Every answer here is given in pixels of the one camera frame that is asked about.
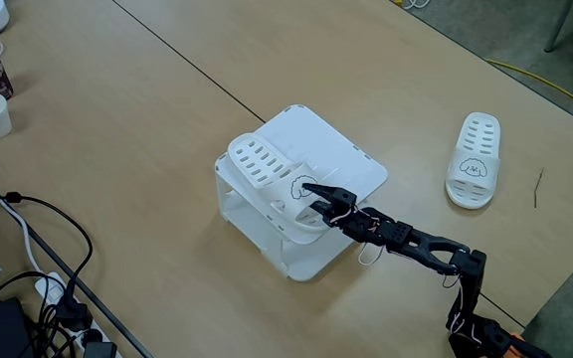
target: white box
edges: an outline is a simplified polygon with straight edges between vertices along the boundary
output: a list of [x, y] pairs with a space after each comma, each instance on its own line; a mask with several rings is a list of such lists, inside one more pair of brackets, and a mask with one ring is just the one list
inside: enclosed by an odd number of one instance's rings
[[[386, 168], [304, 105], [294, 104], [256, 130], [293, 162], [305, 162], [320, 184], [345, 188], [364, 201], [388, 178]], [[339, 230], [305, 232], [265, 202], [227, 153], [216, 160], [220, 213], [283, 274], [312, 279], [352, 244]], [[311, 242], [308, 245], [297, 242]]]

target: wooden table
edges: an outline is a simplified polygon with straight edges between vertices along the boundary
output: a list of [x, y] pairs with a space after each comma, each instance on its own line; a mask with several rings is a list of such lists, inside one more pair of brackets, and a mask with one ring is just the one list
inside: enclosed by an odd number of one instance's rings
[[[573, 269], [573, 117], [383, 3], [157, 3], [139, 16], [261, 117], [304, 102], [386, 165], [376, 206], [489, 253], [485, 291], [519, 318]], [[353, 250], [295, 283], [222, 221], [213, 162], [261, 123], [119, 7], [9, 6], [0, 38], [17, 94], [0, 190], [51, 201], [93, 234], [84, 281], [156, 356], [452, 356], [444, 325], [457, 293], [431, 271], [396, 257], [362, 268]], [[504, 132], [498, 192], [478, 212], [443, 191], [472, 110], [497, 115]], [[71, 266], [83, 257], [83, 240], [53, 213], [19, 211]], [[29, 268], [1, 212], [0, 264], [7, 276]], [[518, 329], [483, 300], [477, 311]]]
[[[573, 116], [400, 8], [116, 1], [262, 118], [301, 102], [369, 151], [390, 173], [379, 208], [488, 253], [484, 290], [519, 319], [573, 271]], [[496, 195], [478, 211], [444, 190], [472, 111], [498, 117], [503, 136]]]

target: gray carpet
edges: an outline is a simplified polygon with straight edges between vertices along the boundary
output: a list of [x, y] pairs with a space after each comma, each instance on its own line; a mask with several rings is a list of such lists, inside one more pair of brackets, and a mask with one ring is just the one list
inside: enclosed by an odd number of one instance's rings
[[[543, 52], [564, 0], [432, 0], [410, 12], [483, 58], [536, 73], [573, 93], [573, 8], [556, 49]], [[573, 114], [573, 100], [506, 71]]]
[[[556, 49], [543, 48], [564, 0], [432, 0], [411, 13], [483, 58], [536, 73], [573, 93], [573, 8]], [[573, 100], [506, 71], [573, 114]], [[573, 274], [527, 325], [525, 339], [553, 357], [573, 358]]]

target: white slipper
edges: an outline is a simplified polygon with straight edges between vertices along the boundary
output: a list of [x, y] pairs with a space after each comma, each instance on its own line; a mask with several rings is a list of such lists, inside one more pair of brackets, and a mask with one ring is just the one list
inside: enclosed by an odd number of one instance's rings
[[500, 166], [500, 139], [495, 117], [481, 112], [466, 117], [446, 177], [446, 191], [455, 204], [478, 209], [492, 199]]
[[309, 207], [319, 197], [302, 188], [304, 183], [319, 184], [306, 163], [292, 162], [270, 142], [254, 133], [234, 139], [228, 152], [258, 194], [290, 224], [313, 233], [328, 230], [322, 216]]

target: robotic arm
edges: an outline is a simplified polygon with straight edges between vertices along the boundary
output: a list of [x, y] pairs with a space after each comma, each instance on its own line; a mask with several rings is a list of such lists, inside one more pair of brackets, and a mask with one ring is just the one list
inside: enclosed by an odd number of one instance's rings
[[[471, 252], [463, 244], [396, 222], [374, 208], [358, 209], [355, 205], [357, 197], [345, 189], [317, 184], [303, 184], [302, 187], [325, 200], [318, 200], [310, 207], [322, 215], [329, 227], [339, 228], [358, 243], [383, 246], [388, 253], [417, 261], [438, 274], [459, 277], [461, 290], [446, 323], [451, 332], [451, 347], [458, 358], [502, 357], [510, 346], [525, 357], [551, 358], [545, 351], [511, 336], [496, 321], [474, 314], [483, 282], [484, 253]], [[445, 263], [432, 252], [447, 252], [452, 256]]]

